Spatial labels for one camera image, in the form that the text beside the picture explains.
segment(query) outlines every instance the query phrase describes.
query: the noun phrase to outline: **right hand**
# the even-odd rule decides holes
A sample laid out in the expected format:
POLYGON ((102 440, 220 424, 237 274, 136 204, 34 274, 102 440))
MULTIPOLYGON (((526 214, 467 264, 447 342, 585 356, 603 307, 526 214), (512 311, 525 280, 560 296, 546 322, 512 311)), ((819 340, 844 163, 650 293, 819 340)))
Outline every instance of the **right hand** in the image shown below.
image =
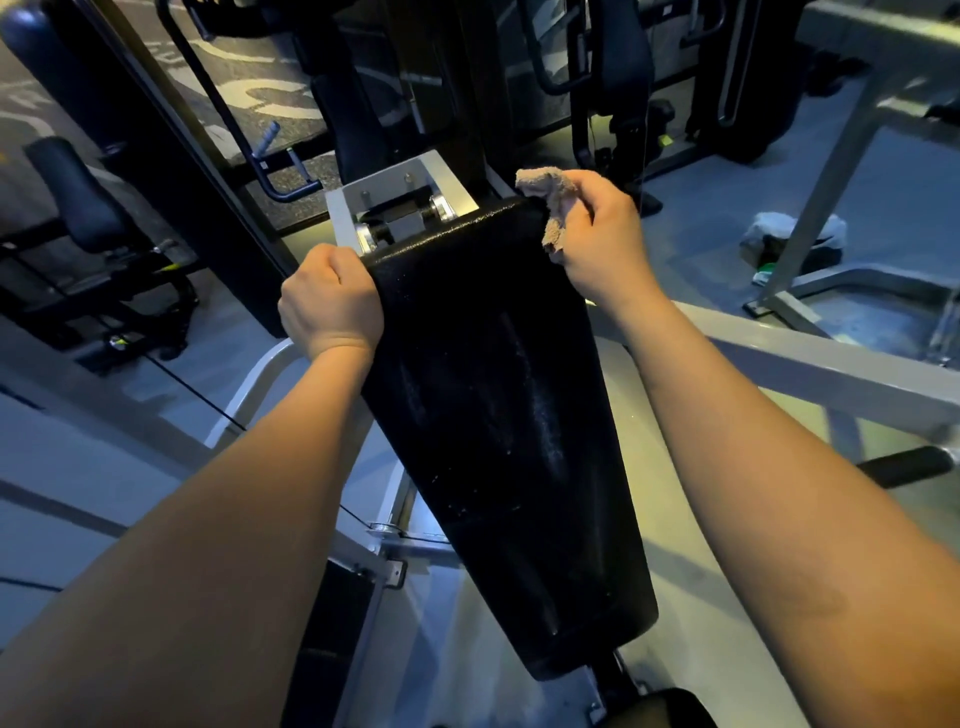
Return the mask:
POLYGON ((563 264, 577 291, 616 317, 637 299, 662 295, 643 248, 634 200, 585 169, 564 174, 580 200, 566 215, 563 264))

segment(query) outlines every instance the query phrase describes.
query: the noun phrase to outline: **white rag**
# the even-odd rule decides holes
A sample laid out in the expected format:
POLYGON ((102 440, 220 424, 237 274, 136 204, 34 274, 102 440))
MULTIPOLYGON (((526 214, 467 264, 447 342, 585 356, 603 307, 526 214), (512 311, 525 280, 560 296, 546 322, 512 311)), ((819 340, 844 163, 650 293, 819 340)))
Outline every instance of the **white rag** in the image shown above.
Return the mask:
POLYGON ((577 186, 559 167, 516 170, 516 188, 524 197, 540 197, 546 201, 550 218, 543 231, 543 247, 550 259, 559 262, 564 249, 566 214, 577 202, 577 186))

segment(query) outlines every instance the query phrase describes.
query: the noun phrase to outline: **black vinyl pad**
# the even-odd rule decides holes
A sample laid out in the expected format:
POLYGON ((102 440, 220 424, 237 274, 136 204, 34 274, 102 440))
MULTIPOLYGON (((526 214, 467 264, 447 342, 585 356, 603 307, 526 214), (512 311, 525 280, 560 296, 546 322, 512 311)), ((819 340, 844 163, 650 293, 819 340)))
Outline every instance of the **black vinyl pad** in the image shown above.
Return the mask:
POLYGON ((364 258, 385 332, 363 395, 530 673, 657 619, 587 307, 514 199, 364 258))

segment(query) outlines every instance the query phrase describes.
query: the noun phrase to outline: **black padded seat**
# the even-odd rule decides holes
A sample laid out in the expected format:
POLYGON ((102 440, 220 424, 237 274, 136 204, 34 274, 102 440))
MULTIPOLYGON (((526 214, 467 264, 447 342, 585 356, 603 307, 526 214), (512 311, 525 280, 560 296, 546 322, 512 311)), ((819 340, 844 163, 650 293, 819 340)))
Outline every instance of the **black padded seat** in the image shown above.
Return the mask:
POLYGON ((386 330, 364 398, 530 673, 657 620, 583 298, 518 198, 364 258, 386 330))

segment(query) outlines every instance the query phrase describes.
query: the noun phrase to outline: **forearm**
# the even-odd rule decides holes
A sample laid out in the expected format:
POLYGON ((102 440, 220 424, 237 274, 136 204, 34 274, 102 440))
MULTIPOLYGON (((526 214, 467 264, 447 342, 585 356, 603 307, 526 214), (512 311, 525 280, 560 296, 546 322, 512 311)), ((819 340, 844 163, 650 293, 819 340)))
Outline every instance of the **forearm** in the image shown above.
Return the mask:
POLYGON ((56 723, 276 724, 369 364, 347 347, 321 354, 71 584, 0 658, 0 722, 42 724, 42 706, 56 723))
POLYGON ((946 623, 960 598, 956 563, 659 290, 644 296, 619 324, 684 491, 808 714, 880 725, 942 703, 929 698, 958 677, 944 650, 960 648, 946 623), (904 677, 897 663, 914 669, 904 677), (887 668, 898 670, 894 688, 887 668))

